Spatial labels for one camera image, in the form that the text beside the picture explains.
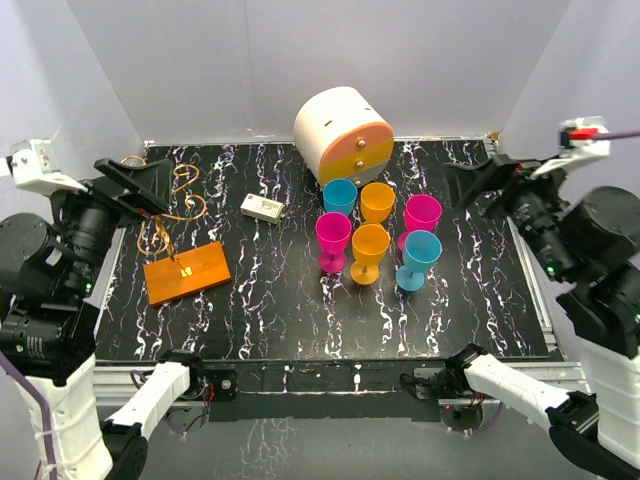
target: orange block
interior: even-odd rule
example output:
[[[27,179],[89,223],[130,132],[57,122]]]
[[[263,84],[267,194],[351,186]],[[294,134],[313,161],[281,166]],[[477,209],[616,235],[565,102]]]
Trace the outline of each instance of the orange block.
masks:
[[[168,257],[144,266],[152,307],[231,281],[220,242],[179,253],[176,257],[185,268],[191,268],[191,275],[183,277],[178,264]]]

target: gold cable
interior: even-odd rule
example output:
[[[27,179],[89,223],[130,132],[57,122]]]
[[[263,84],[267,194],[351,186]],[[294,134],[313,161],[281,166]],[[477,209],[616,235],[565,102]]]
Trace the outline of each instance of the gold cable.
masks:
[[[125,163],[127,160],[129,160],[130,158],[135,158],[136,160],[139,160],[140,162],[142,162],[142,165],[146,165],[147,161],[142,158],[139,157],[137,155],[130,155],[128,157],[125,157],[124,159],[122,159],[122,161],[120,163]],[[189,175],[191,173],[195,173],[195,176],[191,179],[189,179]],[[178,193],[180,190],[185,189],[188,185],[191,185],[193,182],[195,182],[198,177],[200,176],[200,169],[198,167],[196,167],[195,165],[189,165],[189,164],[182,164],[182,165],[178,165],[176,168],[173,169],[173,174],[176,177],[187,177],[187,181],[185,183],[183,183],[182,185],[180,185],[177,188],[174,188],[171,191],[171,195],[175,195],[176,193]],[[166,250],[168,250],[168,254],[169,257],[176,261],[177,258],[175,256],[175,247],[173,246],[173,242],[171,241],[171,238],[169,237],[169,232],[167,232],[166,227],[164,226],[164,223],[162,221],[162,217],[165,218],[169,218],[171,220],[177,220],[177,221],[181,221],[181,222],[189,222],[191,220],[197,220],[199,218],[201,218],[206,212],[207,212],[207,202],[205,201],[205,199],[201,196],[201,195],[195,195],[195,194],[188,194],[185,196],[184,199],[184,204],[187,206],[187,209],[190,211],[193,209],[194,207],[194,199],[195,200],[199,200],[200,202],[202,202],[202,209],[200,210],[200,212],[197,215],[191,216],[191,217],[179,217],[176,215],[169,215],[168,213],[164,213],[162,215],[155,215],[151,217],[151,220],[153,220],[153,223],[156,227],[155,232],[153,233],[153,236],[151,237],[151,242],[150,245],[154,246],[157,242],[158,239],[160,239],[162,241],[162,243],[164,244],[162,248],[160,248],[159,250],[150,252],[147,250],[147,248],[145,248],[143,246],[143,241],[144,241],[144,231],[147,228],[147,221],[144,220],[142,222],[142,224],[140,225],[140,232],[138,232],[138,240],[136,242],[137,247],[138,247],[138,251],[140,251],[140,253],[142,253],[143,255],[153,255],[156,256]]]

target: small white box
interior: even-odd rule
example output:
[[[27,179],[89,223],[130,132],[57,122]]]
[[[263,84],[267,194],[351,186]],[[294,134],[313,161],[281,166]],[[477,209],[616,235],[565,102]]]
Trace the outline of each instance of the small white box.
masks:
[[[269,223],[279,223],[282,212],[284,211],[284,203],[250,193],[245,197],[244,202],[242,202],[240,211],[249,217],[264,220]]]

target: white wall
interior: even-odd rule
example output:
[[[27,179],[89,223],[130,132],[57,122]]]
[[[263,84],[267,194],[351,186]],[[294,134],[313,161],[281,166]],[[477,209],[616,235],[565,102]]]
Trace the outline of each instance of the white wall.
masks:
[[[557,151],[560,121],[604,115],[611,131],[640,128],[640,2],[573,0],[527,82],[500,146],[515,158],[543,158]],[[611,157],[571,174],[561,195],[576,202],[600,185],[640,195],[640,140],[612,143]],[[561,349],[581,357],[573,327],[555,297],[566,286],[538,271]]]
[[[361,91],[397,135],[501,129],[569,0],[67,0],[159,144],[292,139],[315,93]]]
[[[140,136],[64,0],[0,0],[0,157],[25,138],[52,138],[65,173],[95,177],[101,157],[142,151]],[[50,218],[49,202],[0,178],[0,220]],[[2,478],[33,478],[38,463],[26,404],[0,373]]]

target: red clip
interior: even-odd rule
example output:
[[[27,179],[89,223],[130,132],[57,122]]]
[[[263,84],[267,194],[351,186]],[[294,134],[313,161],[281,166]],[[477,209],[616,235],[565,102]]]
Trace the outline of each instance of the red clip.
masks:
[[[569,138],[571,138],[571,140],[591,140],[591,138],[597,133],[597,128],[581,128],[571,132],[569,134]]]

